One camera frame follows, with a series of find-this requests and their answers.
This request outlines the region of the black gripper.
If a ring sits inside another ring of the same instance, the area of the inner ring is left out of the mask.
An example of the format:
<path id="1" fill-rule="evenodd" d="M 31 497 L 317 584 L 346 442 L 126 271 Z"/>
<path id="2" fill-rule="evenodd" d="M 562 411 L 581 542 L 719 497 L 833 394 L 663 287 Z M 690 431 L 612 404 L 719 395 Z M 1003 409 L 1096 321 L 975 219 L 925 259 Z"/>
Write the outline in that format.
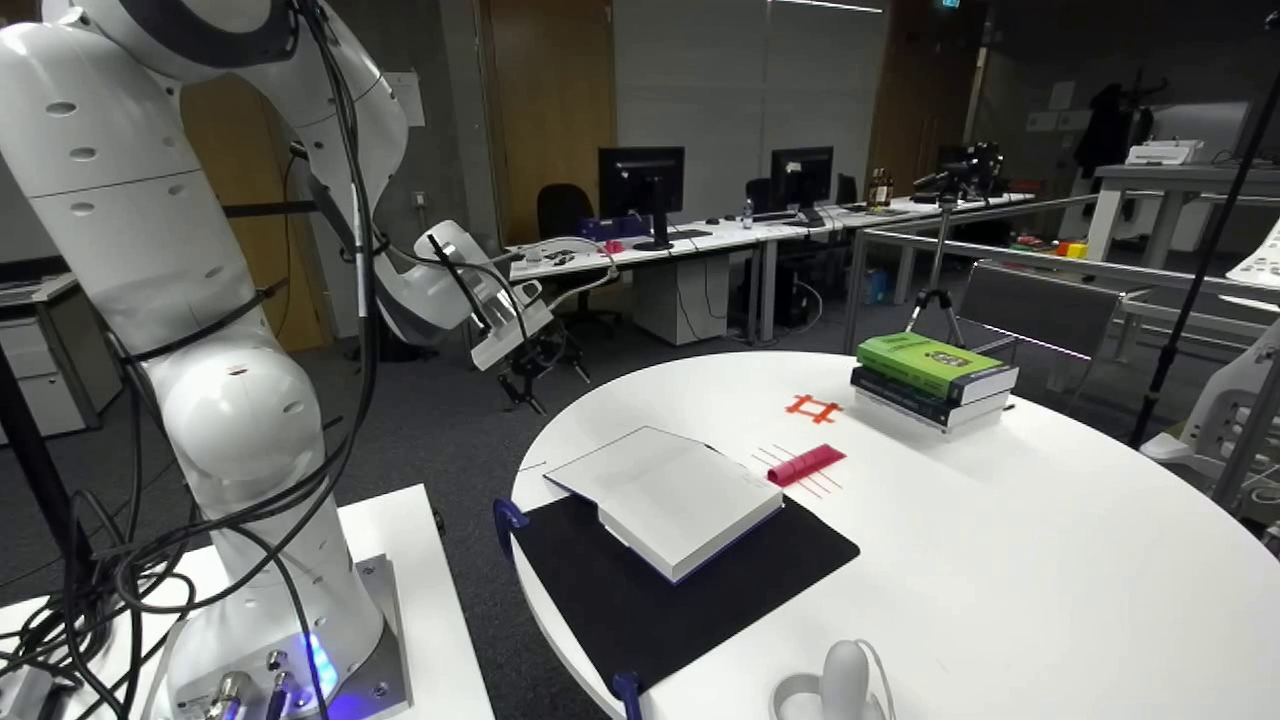
<path id="1" fill-rule="evenodd" d="M 581 379 L 590 379 L 568 326 L 547 306 L 497 316 L 480 331 L 470 366 L 490 372 L 511 404 L 526 409 L 541 404 L 537 384 L 555 368 L 571 368 Z"/>

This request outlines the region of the white robot base platform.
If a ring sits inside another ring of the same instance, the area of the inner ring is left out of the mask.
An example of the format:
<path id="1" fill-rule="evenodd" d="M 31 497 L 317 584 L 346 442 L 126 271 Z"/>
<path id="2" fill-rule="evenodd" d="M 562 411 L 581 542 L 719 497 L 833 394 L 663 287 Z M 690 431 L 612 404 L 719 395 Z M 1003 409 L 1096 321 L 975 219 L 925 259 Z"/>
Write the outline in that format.
<path id="1" fill-rule="evenodd" d="M 497 720 L 427 494 L 398 490 L 359 505 L 345 505 L 338 530 L 371 602 L 395 633 L 395 663 L 387 669 L 387 681 L 362 683 L 362 671 L 359 689 L 350 681 L 346 698 L 331 698 L 331 720 Z M 176 581 L 163 581 L 149 602 L 181 604 L 188 596 L 188 584 L 181 578 L 188 578 L 201 596 L 226 584 L 213 546 L 205 546 L 196 554 L 183 554 L 183 559 L 176 564 Z M 29 615 L 35 615 L 35 607 L 44 607 L 44 596 L 5 604 L 0 633 L 15 633 Z M 173 626 L 173 615 L 142 615 L 142 669 L 133 720 L 181 720 L 167 704 L 167 671 L 176 669 L 176 653 L 160 645 L 173 637 Z M 0 653 L 0 663 L 6 671 L 5 720 L 40 715 L 35 701 L 19 701 L 6 712 L 6 683 L 35 681 L 35 689 L 44 689 L 40 681 L 47 676 L 47 694 L 51 683 L 70 689 L 70 681 L 51 681 L 51 663 L 44 671 L 35 669 L 35 676 L 22 671 L 29 663 L 6 669 L 6 661 L 15 661 L 15 637 L 6 637 Z M 126 615 L 121 615 L 109 650 L 90 655 L 88 669 L 105 683 L 124 681 L 124 671 L 133 669 Z M 95 694 L 81 683 L 67 694 L 55 720 L 77 720 L 90 704 Z"/>

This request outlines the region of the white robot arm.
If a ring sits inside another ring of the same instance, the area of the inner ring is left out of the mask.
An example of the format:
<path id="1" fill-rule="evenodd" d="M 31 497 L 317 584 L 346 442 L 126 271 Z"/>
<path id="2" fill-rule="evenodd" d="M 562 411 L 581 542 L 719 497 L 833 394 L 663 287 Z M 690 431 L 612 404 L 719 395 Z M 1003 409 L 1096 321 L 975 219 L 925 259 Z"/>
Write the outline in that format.
<path id="1" fill-rule="evenodd" d="M 0 28 L 0 154 L 47 242 L 138 366 L 231 594 L 173 639 L 167 698 L 242 676 L 327 701 L 387 637 L 331 505 L 313 379 L 264 321 L 196 161 L 181 91 L 235 77 L 307 161 L 357 243 L 357 316 L 395 337 L 480 329 L 497 368 L 553 326 L 453 219 L 408 252 L 371 212 L 408 154 L 395 90 L 327 0 L 64 0 Z"/>

